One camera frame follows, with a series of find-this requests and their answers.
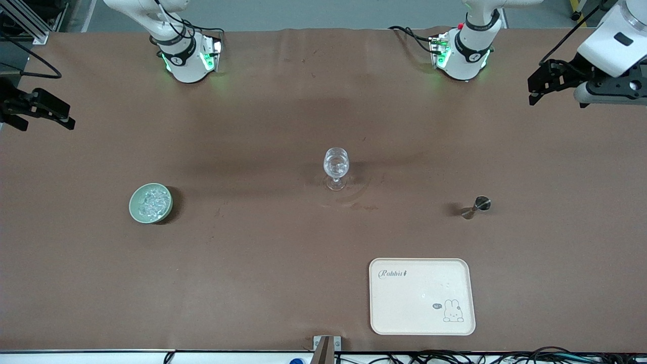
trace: gray floor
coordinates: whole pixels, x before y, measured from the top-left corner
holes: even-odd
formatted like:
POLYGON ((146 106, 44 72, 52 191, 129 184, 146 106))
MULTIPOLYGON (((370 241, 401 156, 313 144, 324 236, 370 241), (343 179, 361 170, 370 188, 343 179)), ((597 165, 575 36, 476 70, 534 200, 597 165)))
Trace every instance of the gray floor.
MULTIPOLYGON (((392 25, 430 28, 465 20, 460 0, 193 0, 181 16, 204 27, 227 31, 262 31, 285 28, 380 29, 392 25)), ((568 0, 545 0, 532 8, 507 9, 510 27, 568 28, 574 22, 568 0)), ((98 0, 89 32, 144 31, 133 20, 98 0)))

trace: green bowl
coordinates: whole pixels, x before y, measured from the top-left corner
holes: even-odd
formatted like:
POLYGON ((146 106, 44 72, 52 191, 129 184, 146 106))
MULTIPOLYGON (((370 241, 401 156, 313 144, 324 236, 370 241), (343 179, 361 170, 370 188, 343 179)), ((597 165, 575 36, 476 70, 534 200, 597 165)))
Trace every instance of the green bowl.
POLYGON ((166 186, 161 185, 160 183, 148 183, 138 188, 135 193, 130 197, 130 203, 128 204, 128 210, 130 211, 130 216, 135 219, 136 222, 140 223, 155 223, 164 220, 173 208, 173 196, 171 196, 171 191, 166 188, 166 186), (157 216, 147 216, 140 212, 141 206, 144 204, 144 198, 147 194, 152 193, 153 191, 161 191, 162 193, 166 191, 169 197, 169 203, 166 207, 166 210, 163 210, 157 216))

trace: floor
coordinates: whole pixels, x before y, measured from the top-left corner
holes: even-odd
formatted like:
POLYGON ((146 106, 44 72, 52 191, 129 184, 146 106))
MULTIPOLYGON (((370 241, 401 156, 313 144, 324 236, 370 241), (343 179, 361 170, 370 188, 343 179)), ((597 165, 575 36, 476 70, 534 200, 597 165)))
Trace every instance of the floor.
MULTIPOLYGON (((596 1, 590 1, 588 8, 596 1)), ((69 32, 143 32, 127 16, 116 12, 103 0, 71 0, 72 11, 65 20, 69 32)), ((465 20, 460 0, 193 0, 181 16, 203 27, 227 31, 264 31, 285 28, 387 28, 392 25, 429 28, 456 25, 465 20)), ((573 12, 569 0, 544 0, 529 8, 505 9, 509 28, 570 28, 573 12)), ((0 41, 0 62, 24 67, 26 54, 9 42, 0 41)), ((0 65, 0 76, 15 82, 15 69, 0 65)))

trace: glass base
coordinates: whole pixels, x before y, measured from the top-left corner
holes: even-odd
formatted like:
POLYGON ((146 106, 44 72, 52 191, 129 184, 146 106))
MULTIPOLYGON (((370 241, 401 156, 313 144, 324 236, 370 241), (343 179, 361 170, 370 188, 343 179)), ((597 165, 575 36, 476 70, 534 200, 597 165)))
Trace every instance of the glass base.
POLYGON ((346 186, 346 181, 343 178, 337 179, 336 181, 333 178, 328 177, 325 180, 325 185, 328 186, 333 191, 339 191, 344 186, 346 186))

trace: wine glass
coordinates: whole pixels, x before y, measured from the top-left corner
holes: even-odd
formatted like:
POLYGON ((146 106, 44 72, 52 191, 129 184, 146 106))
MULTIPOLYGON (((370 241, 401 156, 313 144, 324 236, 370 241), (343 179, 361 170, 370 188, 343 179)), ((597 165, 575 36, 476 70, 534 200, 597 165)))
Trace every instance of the wine glass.
POLYGON ((330 148, 323 159, 323 170, 328 175, 326 186, 333 191, 339 191, 346 186, 342 178, 348 173, 350 163, 348 153, 343 148, 330 148))

